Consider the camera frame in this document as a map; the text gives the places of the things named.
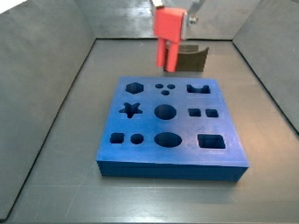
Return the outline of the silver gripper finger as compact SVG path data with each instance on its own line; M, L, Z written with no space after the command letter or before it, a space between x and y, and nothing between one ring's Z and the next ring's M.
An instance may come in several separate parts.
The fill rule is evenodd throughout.
M206 0L193 0L190 9L183 13L182 39L189 38L189 30L199 21L198 12L205 2Z
M152 13L155 13L158 9L162 9L165 7L163 0L150 0L150 4Z

